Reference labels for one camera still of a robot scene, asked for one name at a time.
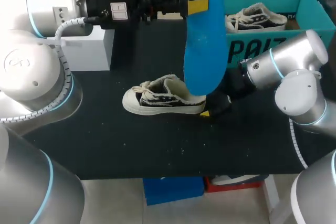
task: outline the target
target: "shoe toe cap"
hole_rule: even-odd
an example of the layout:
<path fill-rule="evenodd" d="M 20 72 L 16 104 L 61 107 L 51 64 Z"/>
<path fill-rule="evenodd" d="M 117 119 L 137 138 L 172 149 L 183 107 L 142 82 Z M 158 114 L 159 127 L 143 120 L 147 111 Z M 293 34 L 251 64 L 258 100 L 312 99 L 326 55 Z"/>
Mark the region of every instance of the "shoe toe cap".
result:
<path fill-rule="evenodd" d="M 136 93 L 132 89 L 129 89 L 128 91 L 126 91 L 122 99 L 122 103 L 127 104 L 127 105 L 132 105 L 132 106 L 139 106 Z"/>

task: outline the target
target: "blue shoe insole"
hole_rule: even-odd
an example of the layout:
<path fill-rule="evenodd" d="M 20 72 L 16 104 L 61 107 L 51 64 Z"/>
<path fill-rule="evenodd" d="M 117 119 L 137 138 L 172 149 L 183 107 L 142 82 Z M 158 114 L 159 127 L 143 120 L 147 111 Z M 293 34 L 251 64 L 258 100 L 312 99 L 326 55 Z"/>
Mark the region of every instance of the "blue shoe insole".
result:
<path fill-rule="evenodd" d="M 228 59 L 224 0 L 209 0 L 208 10 L 187 17 L 184 81 L 190 93 L 206 95 L 222 80 Z"/>

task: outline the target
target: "white rubber sole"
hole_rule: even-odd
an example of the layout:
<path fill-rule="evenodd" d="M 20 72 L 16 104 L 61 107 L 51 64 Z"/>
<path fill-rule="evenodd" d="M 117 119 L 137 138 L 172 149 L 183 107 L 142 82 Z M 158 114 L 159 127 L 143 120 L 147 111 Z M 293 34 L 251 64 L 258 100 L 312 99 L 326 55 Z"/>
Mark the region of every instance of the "white rubber sole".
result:
<path fill-rule="evenodd" d="M 128 104 L 122 99 L 122 105 L 127 111 L 137 115 L 157 115 L 163 113 L 180 113 L 180 114 L 200 114 L 204 110 L 205 102 L 198 106 L 179 106 L 179 107 L 145 107 Z"/>

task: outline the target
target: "black table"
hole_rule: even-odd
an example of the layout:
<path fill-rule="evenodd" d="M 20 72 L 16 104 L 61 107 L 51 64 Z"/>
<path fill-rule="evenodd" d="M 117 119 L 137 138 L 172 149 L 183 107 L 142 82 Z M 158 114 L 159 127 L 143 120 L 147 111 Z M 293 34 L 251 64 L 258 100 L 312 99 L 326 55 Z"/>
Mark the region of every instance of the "black table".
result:
<path fill-rule="evenodd" d="M 75 72 L 83 88 L 76 114 L 25 138 L 81 179 L 302 171 L 274 90 L 234 103 L 232 112 L 217 120 L 124 110 L 122 97 L 130 87 L 169 73 L 183 77 L 185 29 L 181 20 L 141 24 L 135 46 L 130 35 L 117 32 L 111 71 Z M 336 100 L 329 65 L 322 75 L 325 96 Z M 308 164 L 336 148 L 330 137 L 295 131 Z"/>

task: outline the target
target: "sneaker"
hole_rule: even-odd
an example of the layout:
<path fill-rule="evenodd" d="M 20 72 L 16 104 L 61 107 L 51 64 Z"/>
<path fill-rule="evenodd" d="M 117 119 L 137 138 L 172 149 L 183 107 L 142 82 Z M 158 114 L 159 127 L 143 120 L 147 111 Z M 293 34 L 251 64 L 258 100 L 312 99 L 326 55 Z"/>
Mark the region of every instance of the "sneaker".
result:
<path fill-rule="evenodd" d="M 287 23 L 284 15 L 271 12 L 263 3 L 251 5 L 239 13 L 225 16 L 228 33 L 283 31 Z"/>
<path fill-rule="evenodd" d="M 205 95 L 190 94 L 183 81 L 169 74 L 132 87 L 125 93 L 122 105 L 127 111 L 138 115 L 199 114 L 204 110 L 205 98 Z"/>

